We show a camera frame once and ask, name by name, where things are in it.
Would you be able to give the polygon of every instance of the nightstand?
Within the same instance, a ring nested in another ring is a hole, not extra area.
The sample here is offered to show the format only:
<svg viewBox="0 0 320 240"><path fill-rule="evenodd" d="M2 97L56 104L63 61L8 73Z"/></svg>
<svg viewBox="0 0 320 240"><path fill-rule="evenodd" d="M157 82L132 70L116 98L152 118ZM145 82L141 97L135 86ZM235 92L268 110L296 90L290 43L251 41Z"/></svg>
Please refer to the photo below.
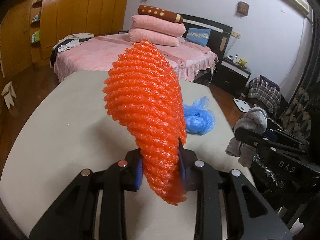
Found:
<svg viewBox="0 0 320 240"><path fill-rule="evenodd" d="M213 74L212 85L215 85L229 94L239 97L251 76L250 69L241 68L227 58L223 58Z"/></svg>

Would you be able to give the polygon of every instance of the patterned curtain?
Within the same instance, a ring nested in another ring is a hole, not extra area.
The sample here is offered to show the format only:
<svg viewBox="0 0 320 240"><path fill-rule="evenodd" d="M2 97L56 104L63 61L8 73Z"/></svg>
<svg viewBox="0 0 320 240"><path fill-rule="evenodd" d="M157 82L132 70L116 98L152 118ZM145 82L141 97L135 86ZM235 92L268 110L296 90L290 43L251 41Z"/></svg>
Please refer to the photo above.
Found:
<svg viewBox="0 0 320 240"><path fill-rule="evenodd" d="M310 138L312 113L310 112L310 102L315 104L315 98L319 98L320 89L318 89L320 75L320 21L314 14L313 40L311 53L307 61L303 78L295 93L289 107L279 117L282 127L288 132L298 137L308 140Z"/></svg>

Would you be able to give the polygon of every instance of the pink bedspread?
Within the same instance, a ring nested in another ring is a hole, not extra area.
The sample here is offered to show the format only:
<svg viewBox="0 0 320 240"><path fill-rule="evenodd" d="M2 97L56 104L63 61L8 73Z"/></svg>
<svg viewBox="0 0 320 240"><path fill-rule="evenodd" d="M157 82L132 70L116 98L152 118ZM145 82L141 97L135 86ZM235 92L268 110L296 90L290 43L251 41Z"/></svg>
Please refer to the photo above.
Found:
<svg viewBox="0 0 320 240"><path fill-rule="evenodd" d="M68 75L79 70L109 71L118 55L132 44L126 41L127 33L94 37L80 46L57 54L54 72L62 82ZM169 61L180 80L193 81L200 70L214 64L217 55L208 47L180 39L179 46L156 45Z"/></svg>

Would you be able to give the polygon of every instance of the wooden floor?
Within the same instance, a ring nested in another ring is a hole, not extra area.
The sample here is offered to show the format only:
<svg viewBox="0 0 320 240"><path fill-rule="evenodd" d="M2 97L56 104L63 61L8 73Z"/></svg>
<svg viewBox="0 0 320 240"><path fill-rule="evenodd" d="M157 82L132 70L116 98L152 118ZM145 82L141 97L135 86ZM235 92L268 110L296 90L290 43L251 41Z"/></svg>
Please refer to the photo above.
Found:
<svg viewBox="0 0 320 240"><path fill-rule="evenodd" d="M27 68L13 78L12 85L17 94L17 98L14 99L15 106L11 106L10 110L4 106L0 115L0 120L2 121L0 132L0 177L5 161L22 127L42 100L58 84L58 78L49 66L37 69ZM230 126L233 127L242 114L233 102L234 96L215 86L211 86L210 90Z"/></svg>

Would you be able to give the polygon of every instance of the wall outlet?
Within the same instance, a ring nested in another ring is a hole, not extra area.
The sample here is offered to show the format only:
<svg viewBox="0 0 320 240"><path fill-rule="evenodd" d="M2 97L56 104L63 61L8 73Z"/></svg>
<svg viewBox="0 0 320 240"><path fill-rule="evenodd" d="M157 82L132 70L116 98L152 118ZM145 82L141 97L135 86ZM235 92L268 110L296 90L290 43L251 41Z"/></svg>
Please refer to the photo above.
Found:
<svg viewBox="0 0 320 240"><path fill-rule="evenodd" d="M237 38L237 39L241 39L241 34L236 33L236 32L234 32L234 31L231 32L231 36L232 36L232 37L235 37L235 38Z"/></svg>

